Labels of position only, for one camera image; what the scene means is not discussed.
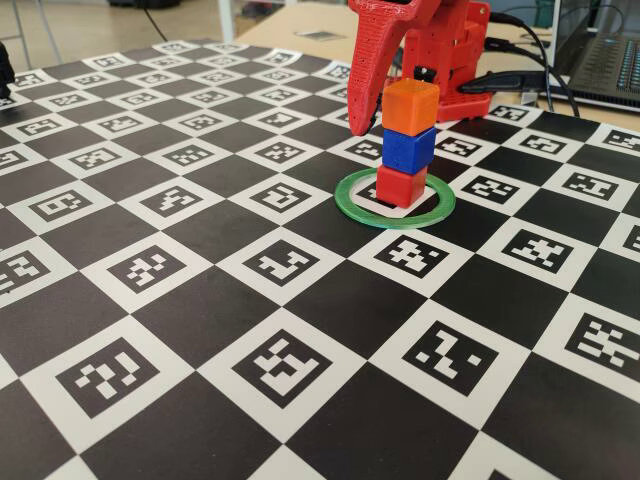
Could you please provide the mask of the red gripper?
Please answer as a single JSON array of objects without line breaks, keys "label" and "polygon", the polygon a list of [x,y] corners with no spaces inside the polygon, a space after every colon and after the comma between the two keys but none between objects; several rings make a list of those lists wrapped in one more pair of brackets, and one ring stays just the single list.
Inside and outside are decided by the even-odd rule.
[{"label": "red gripper", "polygon": [[[376,110],[395,52],[411,21],[428,21],[440,0],[349,1],[358,15],[356,43],[348,81],[348,114],[351,132],[364,135]],[[410,29],[404,39],[403,76],[447,84],[450,75],[450,36],[431,20]]]}]

